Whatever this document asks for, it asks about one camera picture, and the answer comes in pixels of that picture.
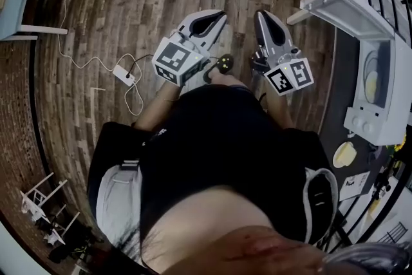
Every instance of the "power adapter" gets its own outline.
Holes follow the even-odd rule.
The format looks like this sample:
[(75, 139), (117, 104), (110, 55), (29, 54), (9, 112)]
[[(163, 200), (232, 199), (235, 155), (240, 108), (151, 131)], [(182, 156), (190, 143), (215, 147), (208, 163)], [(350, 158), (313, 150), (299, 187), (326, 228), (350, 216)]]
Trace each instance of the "power adapter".
[(136, 81), (135, 76), (131, 75), (126, 69), (119, 66), (118, 64), (115, 66), (113, 74), (129, 87), (132, 86)]

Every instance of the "person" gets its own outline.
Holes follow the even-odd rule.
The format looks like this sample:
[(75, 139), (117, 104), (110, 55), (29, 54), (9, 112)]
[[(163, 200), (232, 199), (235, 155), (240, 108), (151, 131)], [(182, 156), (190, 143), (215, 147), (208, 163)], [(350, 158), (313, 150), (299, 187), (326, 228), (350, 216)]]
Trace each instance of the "person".
[(265, 112), (228, 74), (233, 62), (224, 55), (205, 73), (210, 84), (182, 96), (165, 82), (133, 127), (102, 128), (91, 211), (148, 274), (321, 268), (324, 254), (310, 244), (330, 228), (338, 196), (319, 137), (294, 127), (268, 82)]

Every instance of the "skin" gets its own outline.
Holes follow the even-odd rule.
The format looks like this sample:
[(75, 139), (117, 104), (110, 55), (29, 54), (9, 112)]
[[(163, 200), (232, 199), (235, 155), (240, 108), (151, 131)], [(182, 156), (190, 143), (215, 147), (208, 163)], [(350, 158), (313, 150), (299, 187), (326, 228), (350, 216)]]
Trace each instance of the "skin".
[(232, 231), (176, 263), (165, 275), (310, 275), (322, 272), (324, 252), (268, 227)]
[(272, 227), (266, 214), (227, 186), (194, 193), (169, 209), (151, 228), (142, 259), (158, 273), (245, 226)]

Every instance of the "brick wall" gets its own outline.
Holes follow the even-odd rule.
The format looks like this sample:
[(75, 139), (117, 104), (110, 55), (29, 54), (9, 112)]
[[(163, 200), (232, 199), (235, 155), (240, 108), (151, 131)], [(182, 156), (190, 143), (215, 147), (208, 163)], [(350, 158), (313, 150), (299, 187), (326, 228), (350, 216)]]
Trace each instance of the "brick wall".
[(12, 227), (11, 234), (24, 249), (28, 247), (50, 268), (49, 272), (70, 274), (73, 260), (68, 258), (58, 265), (48, 260), (51, 249), (46, 246), (43, 235), (28, 216), (20, 212), (19, 190), (26, 192), (45, 177), (30, 112), (29, 54), (30, 42), (0, 43), (1, 219), (6, 227)]

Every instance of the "table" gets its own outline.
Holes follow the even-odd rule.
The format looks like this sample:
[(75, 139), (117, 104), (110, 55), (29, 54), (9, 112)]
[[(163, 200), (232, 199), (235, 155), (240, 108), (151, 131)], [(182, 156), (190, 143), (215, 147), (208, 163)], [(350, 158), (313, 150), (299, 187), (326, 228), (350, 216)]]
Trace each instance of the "table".
[(16, 35), (19, 32), (57, 33), (66, 35), (67, 29), (22, 24), (27, 0), (5, 0), (0, 12), (0, 41), (36, 40), (35, 35)]
[[(348, 130), (343, 127), (346, 109), (353, 104), (358, 65), (359, 41), (346, 32), (337, 29), (330, 93), (319, 138), (331, 164), (332, 171), (336, 176), (339, 190), (347, 177), (370, 171), (362, 189), (362, 195), (367, 194), (371, 189), (381, 167), (388, 163), (389, 154), (384, 147), (378, 159), (369, 164), (369, 142), (357, 135), (348, 138)], [(333, 155), (336, 149), (346, 141), (353, 143), (357, 150), (357, 156), (350, 166), (337, 169), (333, 166)]]

